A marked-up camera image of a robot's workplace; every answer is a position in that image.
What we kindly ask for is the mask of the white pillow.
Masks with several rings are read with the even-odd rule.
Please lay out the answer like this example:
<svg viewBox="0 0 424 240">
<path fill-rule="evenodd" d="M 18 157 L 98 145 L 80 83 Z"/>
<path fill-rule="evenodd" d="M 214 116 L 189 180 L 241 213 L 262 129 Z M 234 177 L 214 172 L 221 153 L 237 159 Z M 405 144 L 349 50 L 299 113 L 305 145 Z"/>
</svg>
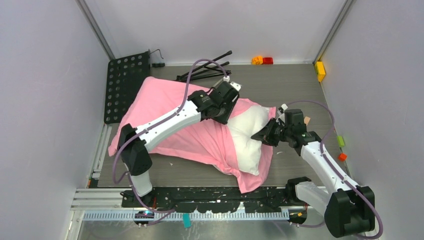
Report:
<svg viewBox="0 0 424 240">
<path fill-rule="evenodd" d="M 234 145 L 237 167 L 242 173 L 262 176 L 268 170 L 273 147 L 252 136 L 262 130 L 273 116 L 271 108 L 252 105 L 228 120 L 226 126 Z"/>
</svg>

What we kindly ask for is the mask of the pink pillowcase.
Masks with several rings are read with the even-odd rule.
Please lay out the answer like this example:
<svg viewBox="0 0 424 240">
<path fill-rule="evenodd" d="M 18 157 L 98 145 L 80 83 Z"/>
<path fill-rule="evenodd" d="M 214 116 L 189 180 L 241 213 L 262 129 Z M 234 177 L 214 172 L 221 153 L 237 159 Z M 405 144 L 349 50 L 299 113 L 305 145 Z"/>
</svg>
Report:
<svg viewBox="0 0 424 240">
<path fill-rule="evenodd" d="M 135 101 L 120 122 L 120 126 L 144 125 L 180 106 L 185 86 L 182 82 L 155 77 L 146 78 Z M 200 86 L 189 85 L 190 93 L 200 89 Z M 253 105 L 259 104 L 247 98 L 238 99 L 229 119 Z M 269 108 L 275 117 L 276 108 Z M 220 124 L 212 119 L 203 120 L 181 129 L 159 143 L 152 152 L 212 165 L 223 174 L 235 176 L 241 193 L 251 192 L 265 182 L 272 161 L 271 159 L 269 168 L 264 175 L 254 176 L 239 171 L 233 140 L 227 124 Z"/>
</svg>

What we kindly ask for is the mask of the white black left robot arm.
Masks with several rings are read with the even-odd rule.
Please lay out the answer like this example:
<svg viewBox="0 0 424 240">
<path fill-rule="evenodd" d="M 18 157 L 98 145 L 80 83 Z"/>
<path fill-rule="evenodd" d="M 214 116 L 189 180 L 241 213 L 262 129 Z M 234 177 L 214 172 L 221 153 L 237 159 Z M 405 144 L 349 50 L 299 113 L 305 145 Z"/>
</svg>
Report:
<svg viewBox="0 0 424 240">
<path fill-rule="evenodd" d="M 148 207 L 154 199 L 149 174 L 153 165 L 150 151 L 181 129 L 201 121 L 212 119 L 227 124 L 241 88 L 241 84 L 229 77 L 219 80 L 208 90 L 192 93 L 186 84 L 180 106 L 143 125 L 133 127 L 128 123 L 121 128 L 115 158 L 121 159 L 127 169 L 136 203 Z"/>
</svg>

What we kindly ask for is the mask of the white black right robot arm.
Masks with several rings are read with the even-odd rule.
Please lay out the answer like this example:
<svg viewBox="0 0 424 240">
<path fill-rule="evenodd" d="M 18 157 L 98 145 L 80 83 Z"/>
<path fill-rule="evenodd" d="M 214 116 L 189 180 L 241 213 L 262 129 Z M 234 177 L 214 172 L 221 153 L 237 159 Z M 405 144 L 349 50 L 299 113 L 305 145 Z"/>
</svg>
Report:
<svg viewBox="0 0 424 240">
<path fill-rule="evenodd" d="M 269 122 L 251 139 L 276 147 L 288 145 L 315 171 L 325 190 L 309 178 L 288 180 L 285 198 L 291 205 L 301 202 L 313 207 L 335 238 L 361 234 L 375 229 L 375 195 L 368 186 L 360 186 L 350 178 L 328 153 L 322 139 L 308 131 L 300 109 L 279 109 L 279 117 Z"/>
</svg>

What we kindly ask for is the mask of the black folded tripod stand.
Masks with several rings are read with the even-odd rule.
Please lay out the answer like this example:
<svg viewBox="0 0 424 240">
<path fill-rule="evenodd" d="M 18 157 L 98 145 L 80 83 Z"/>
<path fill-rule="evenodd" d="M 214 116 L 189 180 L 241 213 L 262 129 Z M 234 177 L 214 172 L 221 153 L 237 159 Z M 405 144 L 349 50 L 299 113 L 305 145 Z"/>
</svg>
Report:
<svg viewBox="0 0 424 240">
<path fill-rule="evenodd" d="M 224 57 L 230 56 L 233 54 L 232 50 L 229 50 L 228 52 L 216 57 L 213 59 L 213 61 L 217 62 L 218 60 L 223 59 Z M 208 78 L 215 78 L 215 77 L 229 77 L 232 74 L 231 70 L 224 69 L 225 66 L 228 66 L 230 64 L 229 61 L 226 61 L 224 63 L 220 63 L 220 66 L 216 66 L 213 64 L 213 62 L 206 62 L 202 65 L 196 66 L 192 70 L 191 74 L 191 81 L 195 80 L 202 80 L 202 79 L 208 79 Z M 164 62 L 154 62 L 150 64 L 153 68 L 164 68 L 166 64 Z M 175 77 L 175 81 L 185 83 L 187 82 L 189 76 L 189 72 L 186 72 L 181 75 L 177 75 Z"/>
</svg>

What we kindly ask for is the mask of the wooden block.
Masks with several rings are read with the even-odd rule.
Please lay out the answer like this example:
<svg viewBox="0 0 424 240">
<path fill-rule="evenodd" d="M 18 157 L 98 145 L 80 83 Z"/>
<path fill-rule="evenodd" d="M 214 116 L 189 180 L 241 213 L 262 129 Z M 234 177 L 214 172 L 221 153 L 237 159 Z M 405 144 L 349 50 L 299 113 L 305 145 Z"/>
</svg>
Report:
<svg viewBox="0 0 424 240">
<path fill-rule="evenodd" d="M 308 124 L 310 123 L 310 121 L 311 121 L 311 118 L 310 118 L 310 117 L 308 117 L 308 116 L 305 116 L 303 121 L 304 121 L 304 123 L 305 123 L 306 125 L 308 125 Z"/>
</svg>

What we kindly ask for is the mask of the orange toy block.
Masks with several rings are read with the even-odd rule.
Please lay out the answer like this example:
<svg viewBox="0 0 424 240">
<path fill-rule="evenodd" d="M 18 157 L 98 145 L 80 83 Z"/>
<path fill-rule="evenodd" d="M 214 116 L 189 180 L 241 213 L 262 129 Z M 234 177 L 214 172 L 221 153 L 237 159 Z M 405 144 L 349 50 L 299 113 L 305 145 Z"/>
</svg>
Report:
<svg viewBox="0 0 424 240">
<path fill-rule="evenodd" d="M 262 65 L 263 64 L 263 57 L 258 55 L 251 59 L 252 65 Z"/>
</svg>

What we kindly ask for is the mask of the red toy block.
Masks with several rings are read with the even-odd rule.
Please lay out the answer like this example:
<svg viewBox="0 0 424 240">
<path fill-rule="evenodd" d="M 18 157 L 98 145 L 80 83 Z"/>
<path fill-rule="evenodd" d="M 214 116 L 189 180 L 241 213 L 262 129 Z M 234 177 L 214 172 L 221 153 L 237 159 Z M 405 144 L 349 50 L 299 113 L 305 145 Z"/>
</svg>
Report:
<svg viewBox="0 0 424 240">
<path fill-rule="evenodd" d="M 262 58 L 262 64 L 263 65 L 273 65 L 274 59 L 272 57 L 263 57 Z"/>
</svg>

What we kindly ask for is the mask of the green toy block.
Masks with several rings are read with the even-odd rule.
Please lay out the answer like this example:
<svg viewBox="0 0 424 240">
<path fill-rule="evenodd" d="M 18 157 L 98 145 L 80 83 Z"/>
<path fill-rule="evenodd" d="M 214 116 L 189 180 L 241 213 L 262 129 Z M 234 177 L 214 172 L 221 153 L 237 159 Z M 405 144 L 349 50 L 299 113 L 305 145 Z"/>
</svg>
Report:
<svg viewBox="0 0 424 240">
<path fill-rule="evenodd" d="M 343 147 L 345 147 L 345 141 L 344 141 L 344 138 L 341 136 L 341 135 L 338 135 L 337 137 L 336 137 L 336 139 L 337 139 L 337 143 L 338 143 L 338 146 L 340 147 L 340 148 L 343 148 Z"/>
</svg>

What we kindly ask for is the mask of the small orange-red toy block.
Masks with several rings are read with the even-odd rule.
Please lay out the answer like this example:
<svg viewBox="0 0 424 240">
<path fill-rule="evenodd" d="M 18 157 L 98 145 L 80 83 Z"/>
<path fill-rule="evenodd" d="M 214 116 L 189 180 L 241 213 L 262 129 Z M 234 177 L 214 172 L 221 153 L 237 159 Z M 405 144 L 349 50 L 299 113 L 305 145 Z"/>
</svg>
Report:
<svg viewBox="0 0 424 240">
<path fill-rule="evenodd" d="M 345 153 L 340 153 L 339 155 L 338 155 L 338 157 L 337 157 L 337 159 L 339 160 L 339 161 L 341 161 L 341 162 L 344 162 L 344 161 L 346 161 L 347 160 L 347 158 L 348 158 L 348 155 L 347 154 L 345 154 Z"/>
</svg>

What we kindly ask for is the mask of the yellow toy block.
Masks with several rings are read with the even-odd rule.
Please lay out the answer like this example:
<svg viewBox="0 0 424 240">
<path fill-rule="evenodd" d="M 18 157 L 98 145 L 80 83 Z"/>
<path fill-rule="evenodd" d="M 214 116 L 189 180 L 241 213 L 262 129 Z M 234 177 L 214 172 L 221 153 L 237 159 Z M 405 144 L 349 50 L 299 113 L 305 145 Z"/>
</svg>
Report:
<svg viewBox="0 0 424 240">
<path fill-rule="evenodd" d="M 315 62 L 314 69 L 315 69 L 317 80 L 321 83 L 327 75 L 323 62 L 322 61 Z"/>
</svg>

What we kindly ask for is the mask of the black perforated music stand tray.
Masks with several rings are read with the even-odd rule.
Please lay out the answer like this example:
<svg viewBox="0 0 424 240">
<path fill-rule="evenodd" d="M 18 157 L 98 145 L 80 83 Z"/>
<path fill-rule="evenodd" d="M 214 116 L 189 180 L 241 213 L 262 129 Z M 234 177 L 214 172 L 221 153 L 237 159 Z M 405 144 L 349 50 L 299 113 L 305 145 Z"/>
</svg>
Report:
<svg viewBox="0 0 424 240">
<path fill-rule="evenodd" d="M 150 51 L 111 60 L 108 63 L 104 123 L 120 123 L 134 102 L 145 78 L 151 75 Z"/>
</svg>

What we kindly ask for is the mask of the teal tape piece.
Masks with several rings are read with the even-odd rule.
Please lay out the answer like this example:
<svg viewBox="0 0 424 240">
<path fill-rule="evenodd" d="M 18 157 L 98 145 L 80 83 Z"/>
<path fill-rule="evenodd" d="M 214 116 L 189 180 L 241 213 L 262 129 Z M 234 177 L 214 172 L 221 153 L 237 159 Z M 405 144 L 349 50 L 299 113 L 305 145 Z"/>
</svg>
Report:
<svg viewBox="0 0 424 240">
<path fill-rule="evenodd" d="M 184 228 L 190 228 L 192 226 L 190 214 L 189 213 L 183 213 L 182 214 L 182 221 Z"/>
</svg>

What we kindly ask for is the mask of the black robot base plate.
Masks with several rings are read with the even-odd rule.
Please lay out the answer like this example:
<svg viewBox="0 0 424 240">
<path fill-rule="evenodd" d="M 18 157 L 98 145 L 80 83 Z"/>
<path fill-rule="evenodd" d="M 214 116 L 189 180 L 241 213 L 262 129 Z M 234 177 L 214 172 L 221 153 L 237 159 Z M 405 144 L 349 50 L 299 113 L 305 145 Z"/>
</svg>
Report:
<svg viewBox="0 0 424 240">
<path fill-rule="evenodd" d="M 276 213 L 283 207 L 305 207 L 288 199 L 284 187 L 275 186 L 258 187 L 248 193 L 241 193 L 238 187 L 155 187 L 140 199 L 159 212 L 177 213 L 234 213 L 240 207 L 246 213 Z"/>
</svg>

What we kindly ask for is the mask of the aluminium slotted rail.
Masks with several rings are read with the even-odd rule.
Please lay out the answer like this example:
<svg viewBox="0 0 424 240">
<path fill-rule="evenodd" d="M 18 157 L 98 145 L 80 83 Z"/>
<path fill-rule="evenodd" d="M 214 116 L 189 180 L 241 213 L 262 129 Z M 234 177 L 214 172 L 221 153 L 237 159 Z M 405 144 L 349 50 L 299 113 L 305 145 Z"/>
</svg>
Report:
<svg viewBox="0 0 424 240">
<path fill-rule="evenodd" d="M 297 208 L 282 208 L 276 212 L 253 212 L 247 213 L 244 209 L 234 212 L 213 213 L 208 210 L 201 213 L 197 210 L 191 213 L 173 212 L 169 215 L 165 213 L 154 213 L 142 209 L 122 209 L 122 210 L 86 210 L 82 215 L 84 221 L 157 221 L 163 218 L 164 221 L 182 221 L 187 218 L 193 221 L 263 221 L 263 220 L 291 220 L 295 217 L 304 218 L 304 214 L 299 214 Z"/>
</svg>

